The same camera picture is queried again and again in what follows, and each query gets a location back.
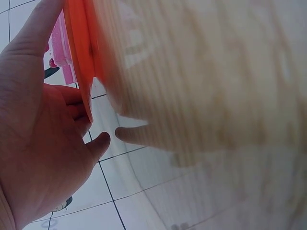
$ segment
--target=pink plastic item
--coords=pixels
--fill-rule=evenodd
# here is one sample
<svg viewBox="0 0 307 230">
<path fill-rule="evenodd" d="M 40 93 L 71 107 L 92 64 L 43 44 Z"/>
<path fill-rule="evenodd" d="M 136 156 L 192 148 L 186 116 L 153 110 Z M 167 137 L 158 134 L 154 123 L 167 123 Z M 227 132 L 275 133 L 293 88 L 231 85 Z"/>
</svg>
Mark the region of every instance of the pink plastic item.
<svg viewBox="0 0 307 230">
<path fill-rule="evenodd" d="M 66 32 L 65 18 L 63 11 L 61 12 L 51 34 L 49 47 L 53 62 L 56 66 L 62 67 L 65 83 L 67 85 L 76 82 L 76 76 L 73 70 L 71 51 Z"/>
</svg>

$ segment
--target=white tile floor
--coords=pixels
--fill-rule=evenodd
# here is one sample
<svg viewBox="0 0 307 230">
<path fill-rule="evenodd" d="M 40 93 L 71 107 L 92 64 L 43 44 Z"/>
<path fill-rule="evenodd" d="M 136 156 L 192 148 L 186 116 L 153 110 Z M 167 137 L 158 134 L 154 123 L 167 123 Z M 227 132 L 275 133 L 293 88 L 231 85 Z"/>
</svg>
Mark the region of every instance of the white tile floor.
<svg viewBox="0 0 307 230">
<path fill-rule="evenodd" d="M 0 0 L 0 52 L 10 38 L 12 40 L 17 35 L 38 2 Z M 45 69 L 49 67 L 49 58 L 47 53 Z M 60 71 L 45 82 L 65 85 Z M 191 226 L 199 223 L 201 219 L 197 215 L 191 218 L 187 213 L 186 203 L 168 197 L 182 186 L 180 178 L 185 177 L 188 171 L 172 167 L 168 152 L 124 144 L 116 139 L 114 131 L 117 127 L 135 127 L 146 123 L 118 116 L 105 93 L 103 86 L 94 80 L 94 123 L 84 141 L 90 142 L 100 132 L 107 131 L 112 136 L 110 149 L 97 163 L 89 180 L 72 196 L 73 201 L 67 210 L 50 213 L 31 223 L 25 230 L 176 230 L 180 228 L 174 224 L 180 226 L 187 223 Z M 149 227 L 152 221 L 156 228 Z"/>
</svg>

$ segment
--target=wrist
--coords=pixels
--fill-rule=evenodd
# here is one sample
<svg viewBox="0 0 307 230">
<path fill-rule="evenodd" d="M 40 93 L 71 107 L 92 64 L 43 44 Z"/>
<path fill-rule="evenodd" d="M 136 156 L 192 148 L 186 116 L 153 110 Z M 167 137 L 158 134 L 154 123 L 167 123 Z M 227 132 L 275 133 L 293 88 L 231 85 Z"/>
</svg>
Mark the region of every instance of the wrist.
<svg viewBox="0 0 307 230">
<path fill-rule="evenodd" d="M 0 230 L 16 230 L 11 208 L 0 187 Z"/>
</svg>

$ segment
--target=orange lid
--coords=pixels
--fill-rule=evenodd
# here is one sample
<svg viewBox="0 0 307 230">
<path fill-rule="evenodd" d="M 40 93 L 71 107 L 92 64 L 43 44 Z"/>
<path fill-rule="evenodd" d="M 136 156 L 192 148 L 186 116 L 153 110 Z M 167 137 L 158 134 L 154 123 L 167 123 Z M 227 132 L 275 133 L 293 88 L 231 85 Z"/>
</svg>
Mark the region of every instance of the orange lid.
<svg viewBox="0 0 307 230">
<path fill-rule="evenodd" d="M 97 50 L 96 19 L 93 17 L 94 7 L 89 0 L 66 0 L 64 16 L 71 49 L 71 57 L 83 103 L 90 121 L 91 113 L 91 87 L 93 78 L 101 75 L 101 60 Z"/>
</svg>

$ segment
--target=hand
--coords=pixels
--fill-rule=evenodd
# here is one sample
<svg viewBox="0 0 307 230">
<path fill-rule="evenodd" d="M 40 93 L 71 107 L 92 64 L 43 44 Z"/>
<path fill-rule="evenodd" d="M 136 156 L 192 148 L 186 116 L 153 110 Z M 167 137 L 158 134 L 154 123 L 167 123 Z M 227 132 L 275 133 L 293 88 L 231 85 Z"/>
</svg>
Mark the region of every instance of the hand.
<svg viewBox="0 0 307 230">
<path fill-rule="evenodd" d="M 84 144 L 91 123 L 78 89 L 43 84 L 43 56 L 63 4 L 42 0 L 0 56 L 0 222 L 7 213 L 7 229 L 20 230 L 69 198 L 110 143 L 102 133 Z"/>
</svg>

